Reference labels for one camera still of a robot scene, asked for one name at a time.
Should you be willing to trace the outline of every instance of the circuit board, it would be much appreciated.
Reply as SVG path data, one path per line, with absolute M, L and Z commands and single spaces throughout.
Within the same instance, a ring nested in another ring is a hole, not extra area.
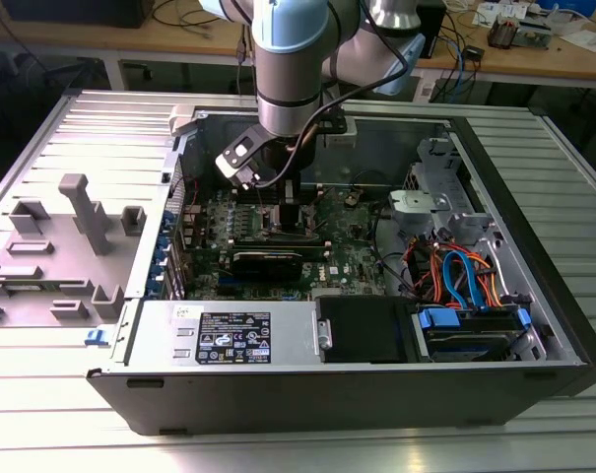
M 369 202 L 348 206 L 348 190 L 328 189 L 316 205 L 304 205 L 306 232 L 270 231 L 273 205 L 241 203 L 217 193 L 198 208 L 196 238 L 188 248 L 192 261 L 190 300 L 311 301 L 323 295 L 383 295 L 385 282 L 367 239 Z M 301 276 L 291 282 L 242 282 L 229 261 L 239 245 L 303 256 Z

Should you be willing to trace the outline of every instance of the motherboard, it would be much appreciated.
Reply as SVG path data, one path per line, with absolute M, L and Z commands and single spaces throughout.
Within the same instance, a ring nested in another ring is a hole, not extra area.
M 348 188 L 319 188 L 300 197 L 309 203 L 299 206 L 297 227 L 285 231 L 276 223 L 274 199 L 262 192 L 218 191 L 188 207 L 188 299 L 312 301 L 384 294 L 369 239 L 373 202 Z M 243 272 L 237 264 L 245 260 Z M 263 264 L 273 266 L 272 278 L 249 277 L 252 265 L 257 271 Z

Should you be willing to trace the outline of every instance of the warning label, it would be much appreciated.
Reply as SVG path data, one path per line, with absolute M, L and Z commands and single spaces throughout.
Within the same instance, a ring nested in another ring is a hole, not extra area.
M 269 312 L 203 312 L 197 363 L 271 363 Z

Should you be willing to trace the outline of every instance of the slotted metal surface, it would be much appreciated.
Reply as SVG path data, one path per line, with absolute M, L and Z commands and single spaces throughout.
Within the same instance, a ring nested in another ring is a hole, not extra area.
M 212 100 L 217 107 L 251 105 Z M 168 148 L 170 109 L 195 101 L 208 98 L 84 93 L 68 100 L 45 139 L 27 150 L 10 191 L 0 195 L 0 244 L 12 228 L 6 212 L 19 195 L 70 212 L 55 193 L 66 169 L 86 172 L 91 195 L 109 209 L 150 200 Z M 518 108 L 368 102 L 361 109 L 394 106 L 469 117 L 596 329 L 596 178 L 566 143 L 543 119 Z M 0 471 L 596 471 L 596 385 L 576 398 L 542 402 L 496 428 L 143 438 L 85 382 L 87 367 L 108 356 L 107 349 L 84 348 L 86 331 L 0 328 Z

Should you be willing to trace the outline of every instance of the blue bin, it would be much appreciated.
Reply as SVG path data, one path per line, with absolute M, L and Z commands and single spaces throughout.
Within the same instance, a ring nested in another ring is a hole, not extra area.
M 585 17 L 590 17 L 596 10 L 596 0 L 538 0 L 538 4 L 545 10 L 552 10 L 557 3 L 561 10 L 574 10 Z

